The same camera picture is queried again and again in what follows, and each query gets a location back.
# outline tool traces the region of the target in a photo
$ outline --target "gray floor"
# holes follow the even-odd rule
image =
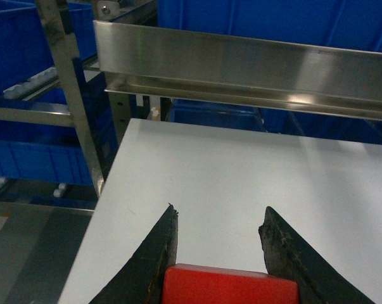
[[[0,304],[57,303],[92,212],[0,202]]]

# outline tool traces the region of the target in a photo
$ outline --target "blue plastic bin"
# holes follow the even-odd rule
[[[69,3],[81,59],[96,54],[90,4]],[[49,68],[53,59],[34,4],[0,0],[0,94]]]
[[[288,112],[284,110],[261,109],[261,115],[264,120],[264,127],[271,133],[283,133],[284,124]]]
[[[161,27],[382,51],[382,0],[159,0]]]
[[[180,99],[173,101],[169,121],[264,132],[257,112],[251,109],[253,108]]]
[[[382,132],[368,120],[300,112],[290,115],[295,117],[305,136],[382,144]]]
[[[60,89],[38,101],[65,104]],[[105,158],[118,148],[110,108],[99,116],[98,130]],[[92,180],[74,128],[0,121],[0,176],[67,184]]]

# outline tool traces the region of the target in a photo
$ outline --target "metal rod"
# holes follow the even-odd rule
[[[0,99],[0,120],[32,124],[73,127],[72,117],[64,104]]]
[[[79,76],[77,76],[80,73],[83,75],[82,65],[67,2],[65,0],[35,0],[35,2],[75,130],[99,196],[105,182],[103,172],[105,158],[96,124],[93,123],[92,117],[87,116],[84,108],[81,95],[82,83],[79,83]]]

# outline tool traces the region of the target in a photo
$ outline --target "metal frame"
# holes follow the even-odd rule
[[[35,3],[95,191],[100,196],[106,178],[105,158],[96,124],[91,123],[92,118],[87,116],[81,96],[82,84],[77,74],[83,71],[67,2],[35,0]]]
[[[98,197],[105,183],[107,166],[96,119],[88,117],[82,99],[85,86],[82,63],[65,0],[35,0],[49,42],[59,79],[51,79],[18,99],[0,98],[0,120],[75,127]],[[61,84],[67,105],[34,102]]]
[[[382,120],[382,54],[95,21],[107,91]]]

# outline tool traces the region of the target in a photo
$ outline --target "shelving rack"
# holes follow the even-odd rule
[[[59,79],[31,96],[60,82],[67,105],[4,100],[0,120],[75,127],[99,196],[105,159],[83,105],[67,2],[35,2]],[[144,26],[156,25],[155,0],[91,4],[118,142],[131,117],[128,94],[382,120],[381,53]]]

